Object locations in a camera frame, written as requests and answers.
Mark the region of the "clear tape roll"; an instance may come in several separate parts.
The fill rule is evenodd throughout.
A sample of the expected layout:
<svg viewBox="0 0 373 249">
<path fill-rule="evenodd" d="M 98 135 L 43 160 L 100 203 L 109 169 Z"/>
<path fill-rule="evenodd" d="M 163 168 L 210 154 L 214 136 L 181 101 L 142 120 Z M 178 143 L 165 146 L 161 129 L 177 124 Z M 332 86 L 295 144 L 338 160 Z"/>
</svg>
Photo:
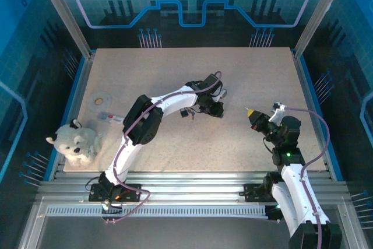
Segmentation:
<svg viewBox="0 0 373 249">
<path fill-rule="evenodd" d="M 90 95 L 87 107 L 91 112 L 100 113 L 106 111 L 112 103 L 112 97 L 108 92 L 94 92 Z"/>
</svg>

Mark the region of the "white plush dog toy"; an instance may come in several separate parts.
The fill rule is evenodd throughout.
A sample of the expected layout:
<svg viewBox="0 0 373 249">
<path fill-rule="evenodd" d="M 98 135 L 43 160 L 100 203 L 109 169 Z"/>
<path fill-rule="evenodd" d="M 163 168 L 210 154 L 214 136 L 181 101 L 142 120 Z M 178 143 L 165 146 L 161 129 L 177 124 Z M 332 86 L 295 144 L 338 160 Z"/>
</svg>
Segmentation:
<svg viewBox="0 0 373 249">
<path fill-rule="evenodd" d="M 57 129 L 53 136 L 46 137 L 57 152 L 61 153 L 72 167 L 91 165 L 102 148 L 102 134 L 83 127 L 76 119 Z"/>
</svg>

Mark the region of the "aluminium side rail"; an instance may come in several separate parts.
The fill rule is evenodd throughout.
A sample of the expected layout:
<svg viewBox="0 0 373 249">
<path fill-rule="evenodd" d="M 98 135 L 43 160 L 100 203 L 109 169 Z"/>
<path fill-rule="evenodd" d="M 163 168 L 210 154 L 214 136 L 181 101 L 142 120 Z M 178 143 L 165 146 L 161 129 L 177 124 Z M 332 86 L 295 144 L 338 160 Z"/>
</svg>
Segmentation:
<svg viewBox="0 0 373 249">
<path fill-rule="evenodd" d="M 316 112 L 318 115 L 323 117 L 322 110 L 316 96 L 316 91 L 314 89 L 314 83 L 312 82 L 311 75 L 303 55 L 299 58 L 294 57 L 294 65 L 297 70 L 297 74 L 301 83 L 302 91 L 305 96 L 305 101 L 307 104 L 307 109 Z M 316 116 L 310 114 L 312 126 L 318 141 L 318 145 L 322 150 L 325 147 L 327 140 L 327 130 L 322 121 L 320 121 Z M 335 181 L 344 181 L 341 168 L 339 166 L 338 159 L 335 154 L 335 150 L 332 144 L 332 141 L 328 144 L 328 149 L 323 155 L 323 162 L 327 166 L 327 170 L 330 173 L 330 176 Z"/>
<path fill-rule="evenodd" d="M 82 100 L 85 95 L 87 82 L 94 61 L 94 55 L 95 52 L 92 53 L 89 59 L 82 58 L 79 62 L 78 70 L 62 116 L 61 125 L 67 124 L 71 119 L 77 118 L 79 115 L 79 110 L 82 105 Z M 43 177 L 44 181 L 51 181 L 54 179 L 55 172 L 61 160 L 64 161 L 63 155 L 53 148 L 50 161 Z"/>
</svg>

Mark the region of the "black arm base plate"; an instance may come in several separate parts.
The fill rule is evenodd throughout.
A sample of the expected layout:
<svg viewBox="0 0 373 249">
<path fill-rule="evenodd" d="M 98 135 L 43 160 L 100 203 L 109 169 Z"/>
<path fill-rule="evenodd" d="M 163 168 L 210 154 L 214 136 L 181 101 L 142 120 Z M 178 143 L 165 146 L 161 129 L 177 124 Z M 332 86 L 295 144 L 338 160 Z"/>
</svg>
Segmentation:
<svg viewBox="0 0 373 249">
<path fill-rule="evenodd" d="M 244 184 L 238 195 L 244 197 L 246 202 L 276 202 L 264 184 Z"/>
<path fill-rule="evenodd" d="M 140 194 L 121 185 L 105 189 L 101 184 L 93 184 L 89 192 L 89 202 L 139 202 Z"/>
</svg>

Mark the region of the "aluminium front rail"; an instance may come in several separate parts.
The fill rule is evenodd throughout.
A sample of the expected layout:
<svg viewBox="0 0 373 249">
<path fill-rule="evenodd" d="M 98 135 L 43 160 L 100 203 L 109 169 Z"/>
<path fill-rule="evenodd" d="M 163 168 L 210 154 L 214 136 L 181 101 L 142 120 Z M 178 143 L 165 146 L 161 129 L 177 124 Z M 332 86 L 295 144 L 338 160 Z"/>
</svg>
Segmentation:
<svg viewBox="0 0 373 249">
<path fill-rule="evenodd" d="M 126 183 L 141 184 L 150 191 L 150 204 L 228 204 L 242 205 L 239 196 L 244 184 L 262 183 L 266 172 L 130 172 Z M 88 201 L 86 183 L 94 173 L 57 172 L 53 181 L 40 184 L 36 198 L 56 203 Z M 327 171 L 308 173 L 314 193 L 321 205 L 338 205 L 351 202 L 347 184 L 333 181 Z"/>
</svg>

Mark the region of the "aluminium frame post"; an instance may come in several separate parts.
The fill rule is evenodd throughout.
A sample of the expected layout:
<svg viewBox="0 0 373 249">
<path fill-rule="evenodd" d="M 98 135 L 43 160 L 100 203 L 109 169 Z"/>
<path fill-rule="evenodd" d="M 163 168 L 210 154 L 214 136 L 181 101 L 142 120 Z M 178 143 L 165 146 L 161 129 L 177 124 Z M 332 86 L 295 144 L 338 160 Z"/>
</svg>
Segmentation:
<svg viewBox="0 0 373 249">
<path fill-rule="evenodd" d="M 90 59 L 91 49 L 65 0 L 50 0 L 69 34 L 85 59 Z"/>
<path fill-rule="evenodd" d="M 332 2 L 334 0 L 319 0 L 316 8 L 314 9 L 303 33 L 301 34 L 295 49 L 294 49 L 294 58 L 300 59 L 312 37 L 314 36 L 317 28 L 319 27 L 322 19 L 329 10 Z"/>
</svg>

